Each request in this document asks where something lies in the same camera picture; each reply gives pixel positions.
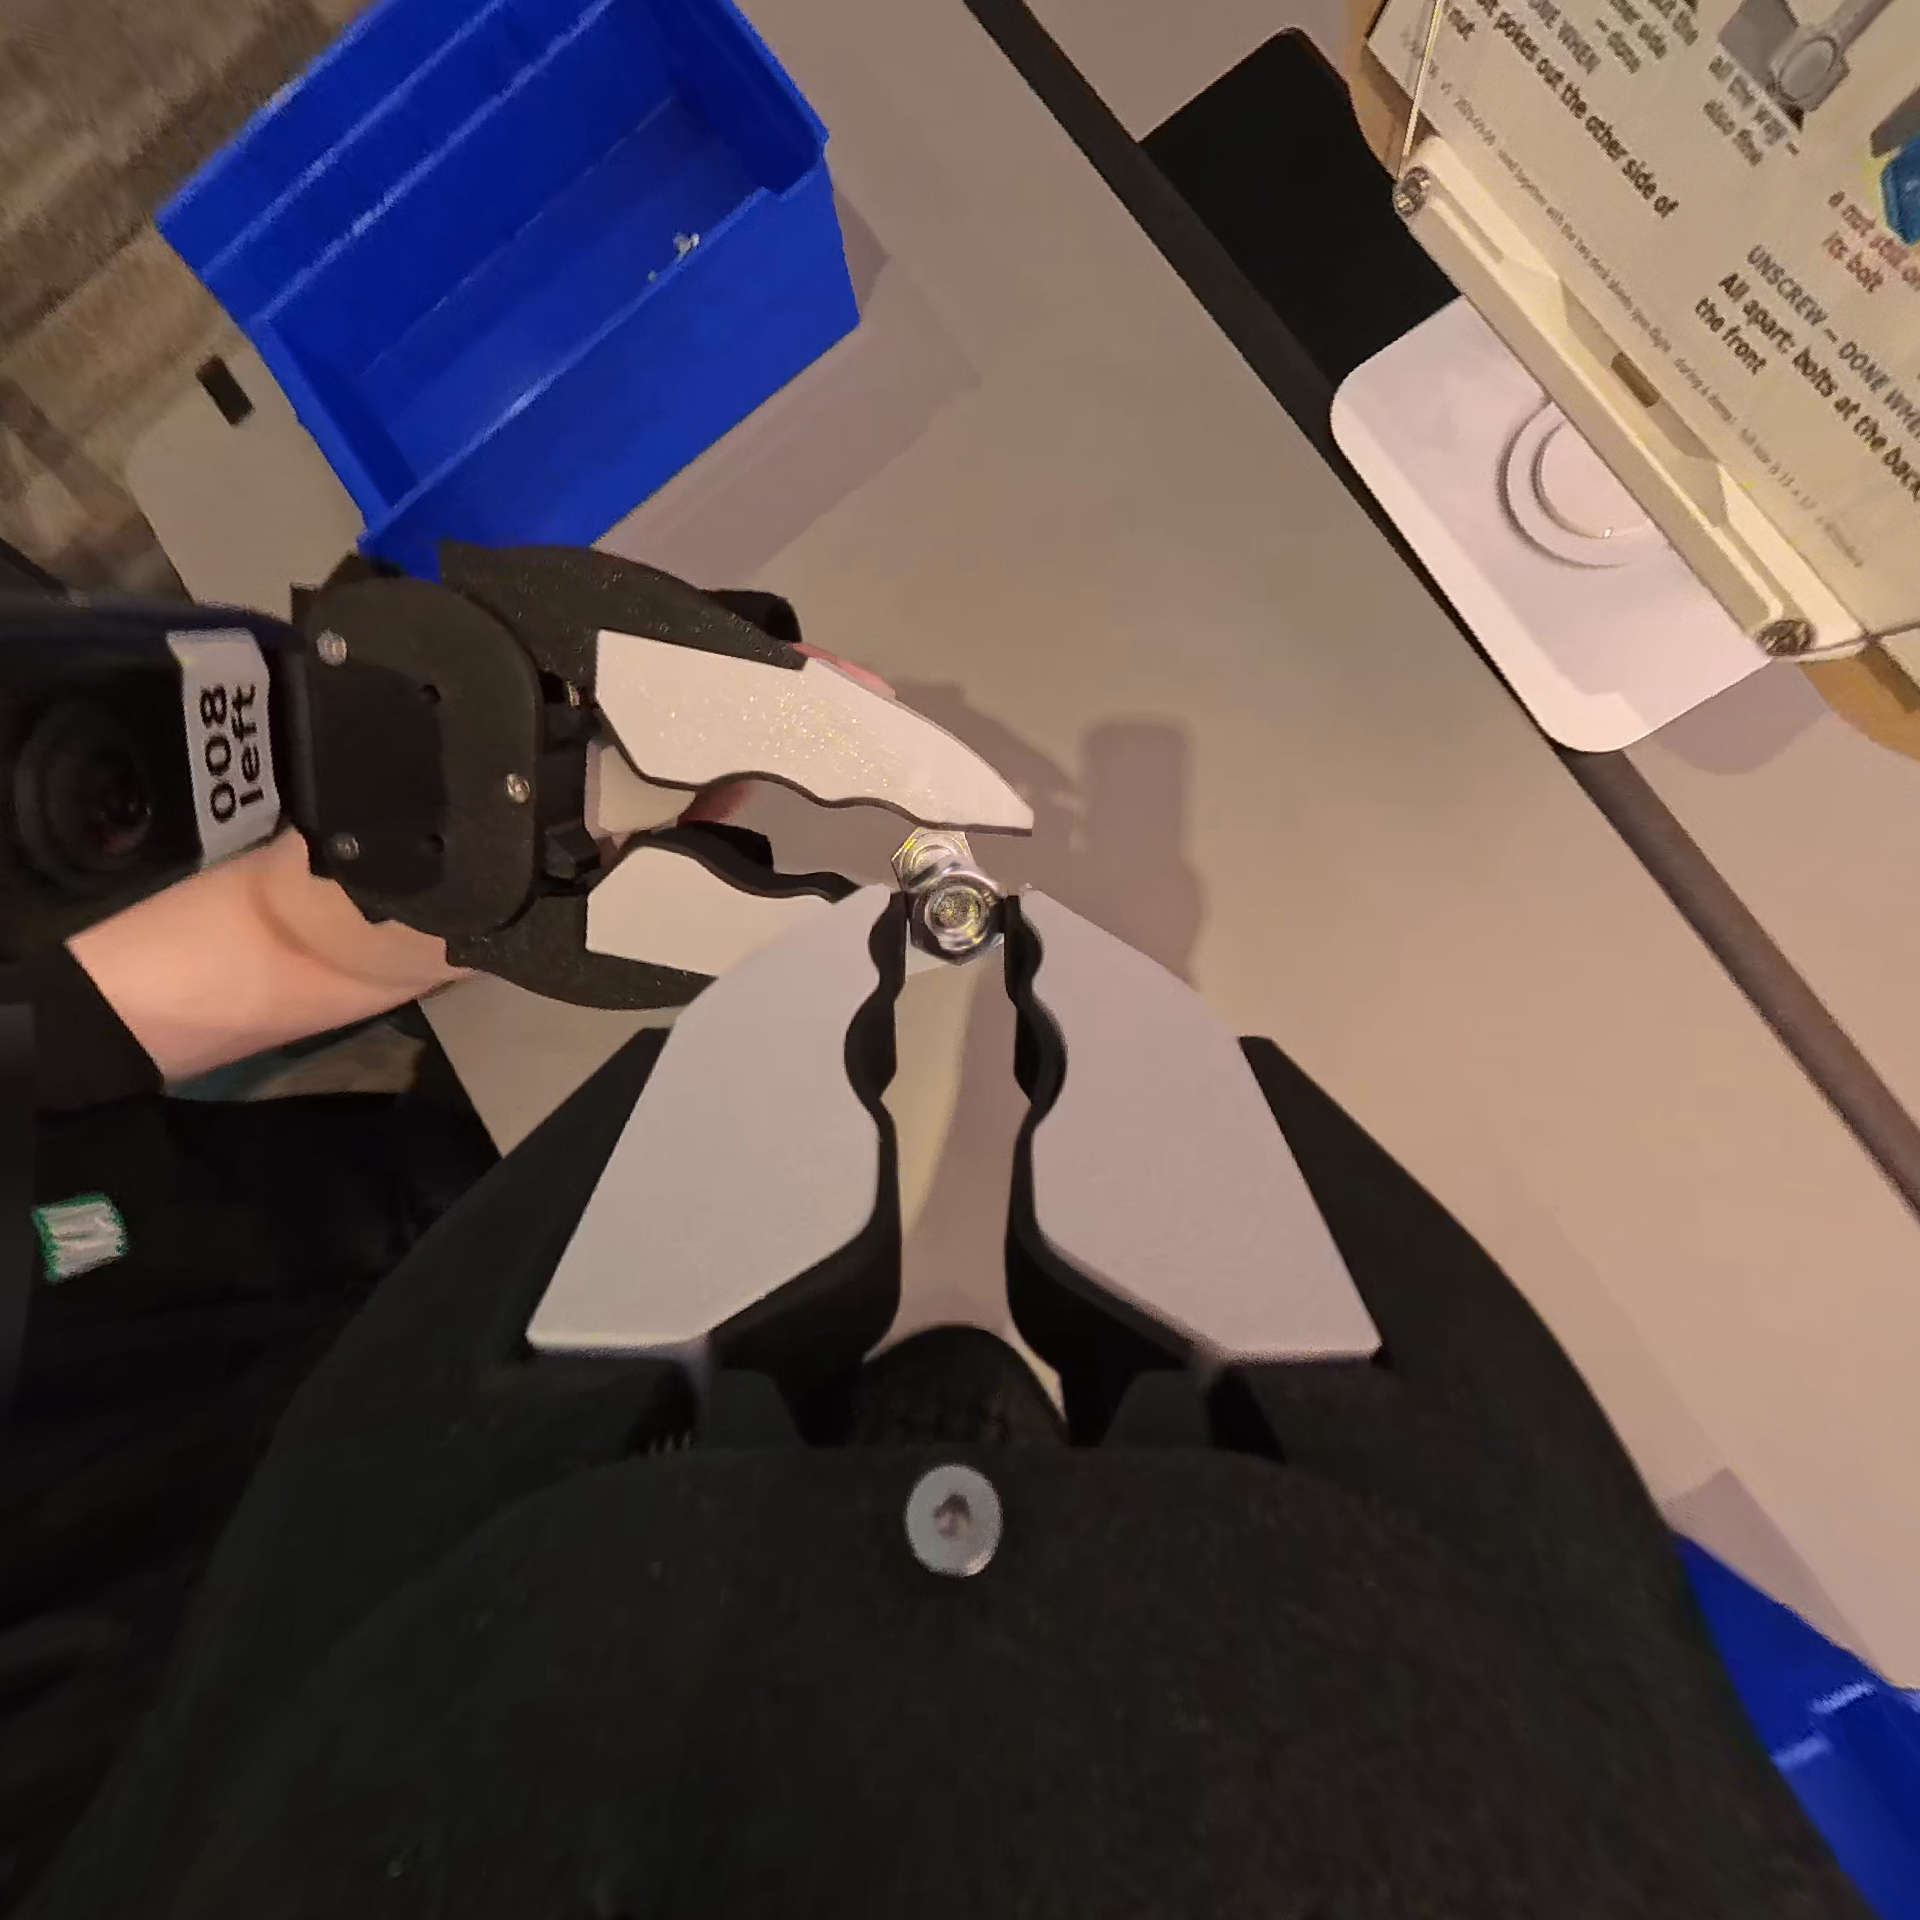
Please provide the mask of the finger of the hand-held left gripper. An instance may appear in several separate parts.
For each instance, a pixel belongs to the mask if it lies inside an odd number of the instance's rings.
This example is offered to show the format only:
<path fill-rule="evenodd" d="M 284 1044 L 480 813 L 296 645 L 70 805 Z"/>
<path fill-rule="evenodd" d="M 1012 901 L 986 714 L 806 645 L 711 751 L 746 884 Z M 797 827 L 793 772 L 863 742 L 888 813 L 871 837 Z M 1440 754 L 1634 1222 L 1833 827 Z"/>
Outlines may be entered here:
<path fill-rule="evenodd" d="M 738 783 L 925 829 L 1032 829 L 1032 808 L 972 745 L 818 657 L 782 666 L 602 632 L 593 710 L 589 837 L 659 829 L 689 795 Z"/>
<path fill-rule="evenodd" d="M 691 820 L 633 837 L 588 894 L 593 957 L 725 978 L 859 894 L 840 873 L 782 873 L 755 829 Z"/>

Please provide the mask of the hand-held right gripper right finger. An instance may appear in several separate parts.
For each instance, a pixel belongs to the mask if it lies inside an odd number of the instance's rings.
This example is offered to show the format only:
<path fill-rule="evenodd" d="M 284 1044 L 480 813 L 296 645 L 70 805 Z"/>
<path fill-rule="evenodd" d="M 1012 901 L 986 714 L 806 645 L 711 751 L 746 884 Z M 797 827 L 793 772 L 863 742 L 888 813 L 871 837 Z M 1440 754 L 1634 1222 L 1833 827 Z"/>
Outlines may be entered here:
<path fill-rule="evenodd" d="M 1030 891 L 1004 993 L 1027 1099 L 1004 1295 L 1072 1441 L 1103 1441 L 1137 1380 L 1205 1406 L 1227 1370 L 1380 1357 L 1241 1039 L 1181 978 Z"/>

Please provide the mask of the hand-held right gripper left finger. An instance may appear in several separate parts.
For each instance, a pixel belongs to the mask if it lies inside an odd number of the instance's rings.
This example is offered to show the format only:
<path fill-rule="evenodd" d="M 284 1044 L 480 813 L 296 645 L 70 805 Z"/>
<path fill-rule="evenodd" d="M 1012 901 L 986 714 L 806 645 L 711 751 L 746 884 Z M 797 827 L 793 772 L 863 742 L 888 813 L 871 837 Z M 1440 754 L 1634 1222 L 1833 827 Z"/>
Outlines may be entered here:
<path fill-rule="evenodd" d="M 863 885 L 674 1022 L 527 1321 L 527 1393 L 638 1382 L 707 1448 L 833 1438 L 900 1312 L 904 963 L 904 901 Z"/>

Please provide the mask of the silver hex nut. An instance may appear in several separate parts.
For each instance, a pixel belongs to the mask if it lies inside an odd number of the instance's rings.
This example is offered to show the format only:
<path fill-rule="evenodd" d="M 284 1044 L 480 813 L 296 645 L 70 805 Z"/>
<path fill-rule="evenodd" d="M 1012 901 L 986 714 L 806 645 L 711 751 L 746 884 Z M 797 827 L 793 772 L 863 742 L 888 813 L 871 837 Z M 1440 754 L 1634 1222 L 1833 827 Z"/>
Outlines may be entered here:
<path fill-rule="evenodd" d="M 906 943 L 922 963 L 967 965 L 1002 939 L 1004 901 L 986 876 L 949 867 L 904 891 Z"/>

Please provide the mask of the blue plastic bin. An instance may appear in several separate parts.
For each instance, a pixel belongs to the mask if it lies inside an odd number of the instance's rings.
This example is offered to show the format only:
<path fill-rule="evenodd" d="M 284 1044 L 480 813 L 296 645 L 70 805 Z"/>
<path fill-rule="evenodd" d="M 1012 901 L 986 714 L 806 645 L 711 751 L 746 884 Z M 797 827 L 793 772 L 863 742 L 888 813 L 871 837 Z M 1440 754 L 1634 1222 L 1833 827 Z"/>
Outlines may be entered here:
<path fill-rule="evenodd" d="M 738 4 L 374 4 L 154 226 L 417 578 L 593 546 L 859 317 Z"/>
<path fill-rule="evenodd" d="M 1880 1916 L 1917 1916 L 1917 1695 L 1691 1539 L 1691 1595 L 1773 1764 Z"/>

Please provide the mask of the person's left hand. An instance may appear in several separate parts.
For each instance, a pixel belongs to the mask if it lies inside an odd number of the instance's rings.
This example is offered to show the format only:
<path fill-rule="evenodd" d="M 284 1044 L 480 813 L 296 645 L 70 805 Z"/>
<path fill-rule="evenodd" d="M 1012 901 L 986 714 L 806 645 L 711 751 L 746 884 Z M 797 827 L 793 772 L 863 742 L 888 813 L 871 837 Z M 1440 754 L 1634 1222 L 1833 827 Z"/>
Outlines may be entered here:
<path fill-rule="evenodd" d="M 290 829 L 77 929 L 64 950 L 162 1083 L 467 980 L 439 936 L 362 919 L 340 884 L 309 873 Z"/>

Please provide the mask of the black foam pad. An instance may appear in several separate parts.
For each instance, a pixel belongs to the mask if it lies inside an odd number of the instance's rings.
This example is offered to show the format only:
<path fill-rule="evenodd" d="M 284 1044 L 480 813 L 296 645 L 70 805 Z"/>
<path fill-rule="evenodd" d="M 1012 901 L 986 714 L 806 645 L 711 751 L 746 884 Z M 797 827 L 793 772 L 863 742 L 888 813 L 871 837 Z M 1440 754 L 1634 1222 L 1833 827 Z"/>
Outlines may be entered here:
<path fill-rule="evenodd" d="M 1066 1446 L 1066 1424 L 1008 1342 L 972 1325 L 929 1325 L 859 1367 L 851 1441 L 871 1448 Z"/>

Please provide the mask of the black wristband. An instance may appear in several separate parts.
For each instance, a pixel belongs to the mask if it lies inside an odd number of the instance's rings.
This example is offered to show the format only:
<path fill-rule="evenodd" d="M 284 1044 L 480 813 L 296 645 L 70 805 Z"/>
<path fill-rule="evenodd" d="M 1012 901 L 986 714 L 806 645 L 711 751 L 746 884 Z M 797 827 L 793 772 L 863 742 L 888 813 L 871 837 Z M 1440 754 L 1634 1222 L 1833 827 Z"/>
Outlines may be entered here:
<path fill-rule="evenodd" d="M 64 947 L 3 963 L 5 1109 L 35 1121 L 154 1097 L 154 1058 Z"/>

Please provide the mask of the person's black clothing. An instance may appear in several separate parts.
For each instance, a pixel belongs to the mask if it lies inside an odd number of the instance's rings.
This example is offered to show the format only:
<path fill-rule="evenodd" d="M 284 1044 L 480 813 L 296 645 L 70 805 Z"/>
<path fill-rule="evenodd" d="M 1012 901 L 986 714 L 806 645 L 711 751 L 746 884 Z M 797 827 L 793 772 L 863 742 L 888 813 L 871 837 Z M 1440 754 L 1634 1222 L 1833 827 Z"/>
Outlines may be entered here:
<path fill-rule="evenodd" d="M 456 1076 L 128 1092 L 35 1121 L 35 1207 L 127 1249 L 44 1274 L 3 1416 L 3 1910 L 146 1715 L 272 1426 L 370 1290 L 498 1164 Z"/>

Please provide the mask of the white page holder bar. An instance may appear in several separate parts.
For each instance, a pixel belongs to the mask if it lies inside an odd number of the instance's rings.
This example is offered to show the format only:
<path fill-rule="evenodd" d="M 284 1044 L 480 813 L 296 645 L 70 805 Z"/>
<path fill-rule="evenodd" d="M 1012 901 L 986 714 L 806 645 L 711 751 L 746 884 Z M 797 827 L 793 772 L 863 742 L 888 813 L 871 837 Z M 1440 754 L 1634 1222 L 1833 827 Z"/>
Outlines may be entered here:
<path fill-rule="evenodd" d="M 1859 657 L 1869 632 L 1811 572 L 1729 470 L 1571 295 L 1517 215 L 1436 132 L 1410 142 L 1394 207 L 1419 249 L 1590 445 L 1697 585 L 1769 660 Z"/>

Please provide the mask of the printed instruction sheet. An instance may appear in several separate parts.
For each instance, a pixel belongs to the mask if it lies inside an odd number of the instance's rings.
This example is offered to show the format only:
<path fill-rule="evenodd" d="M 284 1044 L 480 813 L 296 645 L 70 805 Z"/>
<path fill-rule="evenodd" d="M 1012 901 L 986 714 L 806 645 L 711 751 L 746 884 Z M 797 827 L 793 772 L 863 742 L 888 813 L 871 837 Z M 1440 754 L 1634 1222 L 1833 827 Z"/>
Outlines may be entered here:
<path fill-rule="evenodd" d="M 1372 4 L 1354 84 L 1912 662 L 1917 4 Z"/>

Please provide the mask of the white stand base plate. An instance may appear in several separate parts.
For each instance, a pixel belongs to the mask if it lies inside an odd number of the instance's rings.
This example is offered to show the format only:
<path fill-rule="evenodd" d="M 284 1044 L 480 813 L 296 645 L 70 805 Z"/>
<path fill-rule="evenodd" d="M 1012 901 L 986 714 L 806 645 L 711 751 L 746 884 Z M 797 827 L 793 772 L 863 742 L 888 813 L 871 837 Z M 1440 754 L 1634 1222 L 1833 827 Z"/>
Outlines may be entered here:
<path fill-rule="evenodd" d="M 1359 363 L 1327 427 L 1557 745 L 1629 751 L 1763 666 L 1464 298 Z"/>

